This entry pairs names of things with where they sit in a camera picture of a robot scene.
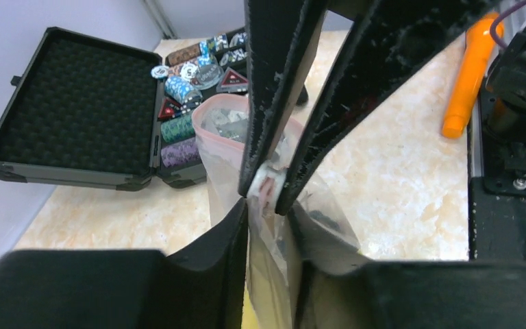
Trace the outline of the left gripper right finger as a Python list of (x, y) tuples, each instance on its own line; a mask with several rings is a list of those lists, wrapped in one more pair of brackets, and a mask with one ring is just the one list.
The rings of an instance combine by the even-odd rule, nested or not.
[(300, 205), (287, 218), (303, 259), (296, 328), (526, 328), (526, 265), (370, 260)]

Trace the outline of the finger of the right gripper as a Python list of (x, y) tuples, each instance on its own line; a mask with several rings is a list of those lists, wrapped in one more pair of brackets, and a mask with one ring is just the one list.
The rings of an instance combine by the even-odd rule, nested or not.
[(275, 211), (284, 215), (323, 158), (494, 1), (374, 1), (350, 29), (301, 135)]
[(249, 127), (238, 192), (246, 196), (272, 157), (301, 93), (328, 1), (245, 1)]

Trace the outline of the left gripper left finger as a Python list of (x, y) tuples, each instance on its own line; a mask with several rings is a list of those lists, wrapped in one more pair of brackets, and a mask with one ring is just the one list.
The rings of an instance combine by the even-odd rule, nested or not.
[(178, 252), (16, 250), (0, 258), (0, 328), (239, 328), (248, 208)]

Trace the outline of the clear zip top bag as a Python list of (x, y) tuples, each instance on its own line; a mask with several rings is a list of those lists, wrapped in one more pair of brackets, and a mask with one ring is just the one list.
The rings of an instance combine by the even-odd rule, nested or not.
[[(217, 224), (238, 199), (238, 178), (249, 123), (245, 96), (220, 94), (192, 114), (192, 126), (207, 171), (211, 222)], [(302, 262), (285, 216), (275, 212), (303, 126), (289, 119), (270, 160), (263, 163), (246, 195), (249, 211), (247, 293), (261, 328), (293, 328)], [(297, 199), (306, 223), (321, 236), (337, 238), (353, 251), (359, 241), (336, 198), (314, 174)]]

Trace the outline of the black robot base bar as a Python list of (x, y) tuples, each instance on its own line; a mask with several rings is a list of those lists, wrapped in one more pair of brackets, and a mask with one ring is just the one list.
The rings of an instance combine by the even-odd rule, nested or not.
[(526, 142), (504, 143), (487, 130), (499, 105), (481, 90), (467, 127), (468, 257), (526, 262)]

